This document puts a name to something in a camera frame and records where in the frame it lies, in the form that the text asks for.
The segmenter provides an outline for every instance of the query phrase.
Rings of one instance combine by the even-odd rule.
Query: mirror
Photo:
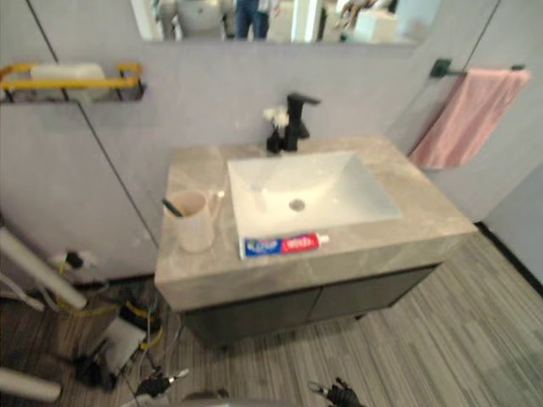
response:
[[[424,40],[440,0],[131,0],[146,41]]]

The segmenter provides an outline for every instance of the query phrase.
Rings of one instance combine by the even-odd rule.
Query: sink drain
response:
[[[291,210],[301,212],[305,208],[305,202],[301,199],[293,199],[292,201],[290,201],[288,206],[291,208]]]

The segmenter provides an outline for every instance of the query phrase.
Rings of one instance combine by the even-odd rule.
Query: bathroom vanity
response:
[[[270,156],[264,145],[172,153],[166,197],[186,189],[206,191],[216,237],[210,249],[186,253],[176,244],[171,218],[165,217],[154,280],[204,344],[229,344],[389,307],[476,232],[384,137],[310,139],[298,147],[281,156]],[[305,159],[285,164],[291,157]],[[233,163],[243,159],[254,165],[244,170],[243,162]],[[255,187],[259,179],[267,184]],[[311,216],[300,215],[301,220],[288,212],[288,204],[298,201],[308,214],[313,210]],[[359,208],[363,211],[349,215]],[[316,231],[329,242],[303,253],[240,259],[240,237],[266,234],[273,225],[278,236]]]

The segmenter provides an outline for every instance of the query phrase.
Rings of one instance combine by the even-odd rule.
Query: striped carpet floor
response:
[[[153,295],[152,282],[115,290]],[[126,382],[112,393],[88,389],[51,354],[71,354],[101,332],[111,316],[78,319],[42,315],[2,302],[0,362],[5,367],[64,384],[62,406],[117,407],[130,400]],[[177,316],[162,307],[165,337]],[[162,361],[165,372],[189,368],[170,396],[225,388],[237,398],[273,399],[299,407],[327,403],[308,381],[343,377],[368,407],[543,405],[543,299],[483,235],[477,235],[391,309],[359,321],[332,321],[291,332],[246,339],[226,352],[205,349],[184,332]],[[137,383],[134,365],[127,372]],[[143,373],[150,368],[143,364]],[[39,405],[2,396],[2,407]]]

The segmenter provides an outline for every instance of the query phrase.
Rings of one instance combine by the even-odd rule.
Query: toothpaste tube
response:
[[[269,239],[244,239],[244,257],[267,256],[269,254],[287,254],[304,252],[318,248],[328,242],[328,236],[317,233],[306,233],[293,237],[279,237]]]

